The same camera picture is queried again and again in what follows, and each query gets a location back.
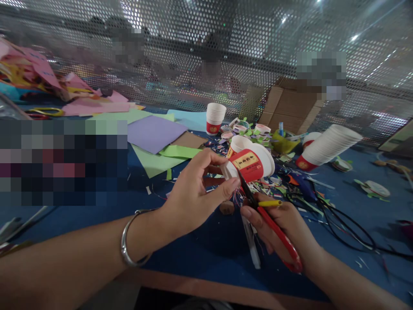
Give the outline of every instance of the table surface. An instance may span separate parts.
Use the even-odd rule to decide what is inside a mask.
[[[166,110],[152,107],[146,110],[153,113],[166,113]],[[194,133],[206,136],[206,133]],[[128,166],[131,172],[128,191],[113,197],[109,197],[111,194],[108,193],[108,199],[113,201],[112,205],[50,207],[37,224],[24,231],[14,242],[27,239],[41,242],[86,226],[129,216],[136,209],[160,207],[164,200],[153,194],[148,195],[146,187],[152,187],[153,184],[155,193],[165,197],[166,193],[172,190],[173,184],[164,181],[166,172],[149,179],[131,145],[128,145],[128,150]],[[352,160],[354,169],[342,173],[330,164],[317,168],[313,172],[318,174],[313,178],[336,188],[331,190],[316,185],[317,190],[331,199],[337,209],[344,211],[364,227],[378,245],[388,247],[390,244],[397,251],[411,254],[413,244],[395,225],[395,221],[399,219],[413,220],[412,192],[409,183],[401,174],[387,167],[373,165],[372,162],[376,160],[376,150],[357,147],[345,151],[340,157],[344,160]],[[178,177],[187,163],[188,161],[174,167],[172,177]],[[368,198],[360,186],[353,181],[354,179],[373,180],[382,184],[391,192],[390,202]],[[27,220],[38,209],[39,207],[3,206],[0,209],[0,224],[9,221],[12,217]],[[301,212],[301,214],[312,217],[309,213]],[[413,300],[408,293],[413,291],[411,262],[385,254],[390,271],[389,280],[379,255],[350,249],[337,241],[323,224],[310,222],[308,219],[305,221],[325,250],[372,282],[413,305]],[[251,261],[239,209],[237,208],[231,216],[223,216],[219,210],[216,210],[200,228],[153,253],[142,272],[156,271],[158,275],[177,275],[205,280],[205,283],[234,285],[314,301],[328,301],[326,295],[304,275],[291,273],[276,255],[268,256],[259,245],[257,248],[262,263],[260,270],[256,270]]]

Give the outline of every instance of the metal mesh wall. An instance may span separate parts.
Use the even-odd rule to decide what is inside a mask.
[[[296,53],[346,52],[347,98],[312,130],[345,124],[377,145],[413,116],[413,4],[401,0],[0,0],[1,33],[148,104],[256,121]]]

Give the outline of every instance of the pixelated blur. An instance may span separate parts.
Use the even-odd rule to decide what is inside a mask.
[[[297,79],[324,100],[345,100],[345,52],[298,52]]]
[[[0,136],[3,204],[107,205],[127,190],[126,121],[2,121]]]

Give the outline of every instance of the hand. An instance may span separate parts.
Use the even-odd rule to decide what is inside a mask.
[[[222,202],[231,198],[240,185],[238,178],[216,179],[204,177],[208,173],[222,174],[216,165],[224,164],[227,158],[221,157],[210,149],[199,152],[182,170],[161,208],[173,222],[178,236],[183,236],[201,226]],[[205,187],[220,185],[207,193]]]
[[[258,202],[273,200],[273,198],[261,193],[255,193],[254,198]],[[279,208],[267,208],[267,211],[294,245],[305,271],[322,265],[324,251],[315,241],[310,229],[292,203],[284,202]],[[259,237],[265,243],[268,254],[276,252],[284,261],[293,263],[288,250],[257,211],[244,205],[241,207],[241,214],[257,229]]]

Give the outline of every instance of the fingernail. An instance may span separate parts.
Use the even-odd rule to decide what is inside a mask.
[[[236,190],[237,187],[241,184],[240,179],[238,179],[238,178],[232,178],[231,182],[232,182],[232,190],[233,191]]]
[[[251,211],[248,210],[247,208],[241,208],[241,214],[246,218],[251,217]]]

